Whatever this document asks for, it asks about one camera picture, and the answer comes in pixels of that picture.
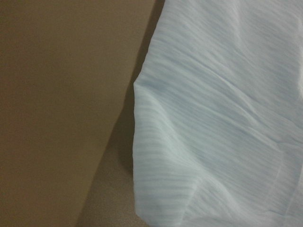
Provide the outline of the light blue button shirt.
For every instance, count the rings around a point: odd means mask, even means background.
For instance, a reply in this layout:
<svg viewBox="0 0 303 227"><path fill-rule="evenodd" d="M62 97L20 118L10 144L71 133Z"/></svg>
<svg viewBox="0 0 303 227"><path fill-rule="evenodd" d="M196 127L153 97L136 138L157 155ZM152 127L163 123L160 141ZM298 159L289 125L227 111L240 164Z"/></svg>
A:
<svg viewBox="0 0 303 227"><path fill-rule="evenodd" d="M302 226L302 1L165 1L134 119L149 226Z"/></svg>

